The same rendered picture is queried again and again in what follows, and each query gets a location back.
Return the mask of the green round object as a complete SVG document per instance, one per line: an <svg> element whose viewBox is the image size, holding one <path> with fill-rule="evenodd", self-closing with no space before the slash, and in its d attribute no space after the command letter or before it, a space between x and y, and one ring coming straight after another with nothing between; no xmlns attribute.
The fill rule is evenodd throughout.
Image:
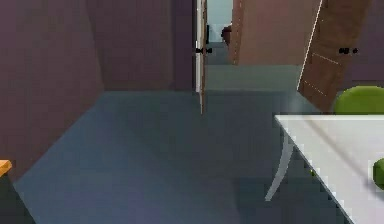
<svg viewBox="0 0 384 224"><path fill-rule="evenodd" d="M377 160L373 165L373 181L378 188L384 190L384 158Z"/></svg>

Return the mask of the green round chair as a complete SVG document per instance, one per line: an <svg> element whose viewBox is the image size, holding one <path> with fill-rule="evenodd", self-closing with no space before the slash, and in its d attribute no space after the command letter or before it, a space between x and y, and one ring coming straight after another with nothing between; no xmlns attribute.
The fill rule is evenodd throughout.
<svg viewBox="0 0 384 224"><path fill-rule="evenodd" d="M384 115L384 88L351 87L337 97L333 111L337 115Z"/></svg>

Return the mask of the white table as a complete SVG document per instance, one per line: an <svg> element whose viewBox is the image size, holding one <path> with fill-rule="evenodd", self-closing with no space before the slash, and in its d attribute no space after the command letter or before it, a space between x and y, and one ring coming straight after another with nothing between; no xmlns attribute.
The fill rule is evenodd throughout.
<svg viewBox="0 0 384 224"><path fill-rule="evenodd" d="M353 224L384 224L384 190L373 164L384 158L384 115L277 115L284 131L271 200L298 151Z"/></svg>

